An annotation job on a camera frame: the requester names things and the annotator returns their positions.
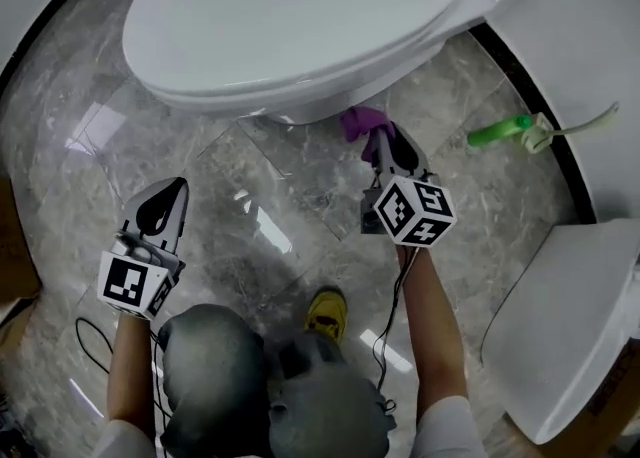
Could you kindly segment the person's right forearm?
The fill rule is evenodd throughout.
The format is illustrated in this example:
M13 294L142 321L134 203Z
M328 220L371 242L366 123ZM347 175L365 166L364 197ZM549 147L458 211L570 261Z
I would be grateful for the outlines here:
M463 341L429 251L397 247L400 266L415 259L403 283L409 333L419 380L416 418L436 402L468 396Z

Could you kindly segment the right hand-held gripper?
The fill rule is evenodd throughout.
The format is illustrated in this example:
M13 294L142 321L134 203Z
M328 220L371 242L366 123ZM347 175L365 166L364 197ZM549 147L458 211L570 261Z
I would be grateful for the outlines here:
M384 187L376 181L364 190L361 233L387 235L398 246L431 248L457 223L453 200L446 188L411 179L428 177L427 157L402 126L392 125L391 148L387 130L375 130L374 171L387 178L395 162L410 178L395 175Z

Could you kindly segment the white toilet with raised lid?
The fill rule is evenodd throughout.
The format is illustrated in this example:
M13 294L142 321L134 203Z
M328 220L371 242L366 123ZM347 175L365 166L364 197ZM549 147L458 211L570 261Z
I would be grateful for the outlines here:
M640 219L554 227L493 317L481 360L535 444L561 433L640 333Z

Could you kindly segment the person's grey trousers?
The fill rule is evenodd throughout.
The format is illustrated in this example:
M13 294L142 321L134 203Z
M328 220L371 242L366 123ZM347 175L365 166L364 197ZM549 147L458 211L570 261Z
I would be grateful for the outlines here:
M159 332L173 458L385 458L394 418L373 383L317 331L269 355L228 307L200 304Z

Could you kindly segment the white toilet with label panel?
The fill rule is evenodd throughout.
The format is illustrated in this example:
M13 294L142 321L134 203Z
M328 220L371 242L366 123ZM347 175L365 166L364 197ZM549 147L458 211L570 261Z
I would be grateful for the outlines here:
M132 74L164 103L305 125L389 88L506 0L133 0Z

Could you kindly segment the person's right yellow shoe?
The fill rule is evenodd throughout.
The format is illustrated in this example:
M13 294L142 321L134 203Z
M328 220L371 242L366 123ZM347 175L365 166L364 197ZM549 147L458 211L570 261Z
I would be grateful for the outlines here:
M308 306L304 329L340 344L346 331L347 316L348 306L343 292L336 286L323 286Z

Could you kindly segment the person's white shirt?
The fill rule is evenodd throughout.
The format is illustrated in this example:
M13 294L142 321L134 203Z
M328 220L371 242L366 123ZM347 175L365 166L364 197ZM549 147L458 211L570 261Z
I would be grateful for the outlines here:
M134 425L110 422L91 458L157 458L156 447ZM444 398L421 417L409 458L488 458L469 401Z

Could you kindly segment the purple cloth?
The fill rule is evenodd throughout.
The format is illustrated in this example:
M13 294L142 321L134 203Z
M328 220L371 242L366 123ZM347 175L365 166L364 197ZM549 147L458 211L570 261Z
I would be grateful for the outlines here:
M349 108L340 116L340 123L344 138L348 143L354 143L362 136L368 137L367 144L361 154L361 159L367 163L372 163L376 131L383 131L390 138L396 136L393 123L387 115L370 107L356 106Z

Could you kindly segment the person's left forearm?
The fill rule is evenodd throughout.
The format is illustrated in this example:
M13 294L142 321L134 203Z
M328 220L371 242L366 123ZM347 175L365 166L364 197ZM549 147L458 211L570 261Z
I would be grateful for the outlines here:
M128 314L118 320L108 387L109 420L120 420L155 441L150 322Z

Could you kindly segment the green spray bottle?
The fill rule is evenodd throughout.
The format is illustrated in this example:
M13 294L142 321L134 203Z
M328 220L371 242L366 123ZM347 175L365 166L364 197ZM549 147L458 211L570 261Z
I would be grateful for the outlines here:
M471 147L483 147L520 135L532 125L533 120L530 115L516 115L470 132L467 135L467 143Z

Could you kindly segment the pale green toilet brush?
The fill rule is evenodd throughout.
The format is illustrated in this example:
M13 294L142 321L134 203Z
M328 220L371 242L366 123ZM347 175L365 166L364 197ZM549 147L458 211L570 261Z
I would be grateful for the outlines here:
M530 154L537 154L550 147L556 137L566 137L607 124L617 115L619 108L620 103L616 101L597 117L565 129L555 129L543 113L538 113L535 115L533 125L523 132L521 144Z

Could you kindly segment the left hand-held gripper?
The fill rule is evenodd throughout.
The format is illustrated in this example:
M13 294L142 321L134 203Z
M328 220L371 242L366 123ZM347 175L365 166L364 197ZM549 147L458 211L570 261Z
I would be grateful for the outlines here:
M101 256L100 301L138 318L156 318L186 266L173 253L188 201L187 180L175 177L149 185L125 204L120 226L125 233L118 232Z

